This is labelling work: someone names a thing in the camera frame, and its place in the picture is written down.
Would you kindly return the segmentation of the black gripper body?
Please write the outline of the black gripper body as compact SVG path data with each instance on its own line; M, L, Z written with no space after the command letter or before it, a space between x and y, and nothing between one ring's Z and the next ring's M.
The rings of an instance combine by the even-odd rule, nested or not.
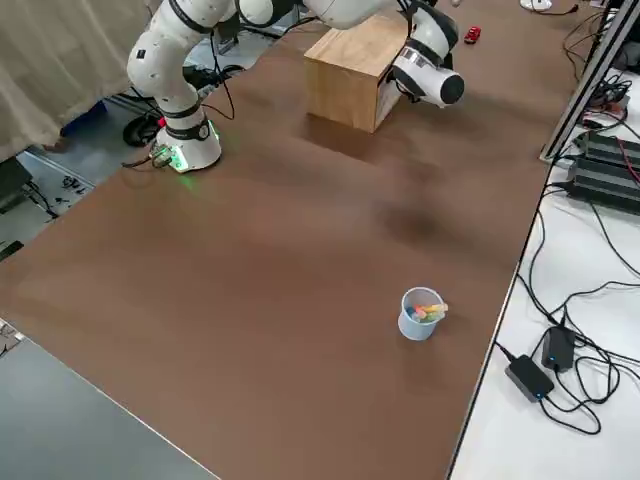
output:
M393 81L401 94L406 96L412 103L418 103L424 96L422 88L401 68L392 66L388 80Z

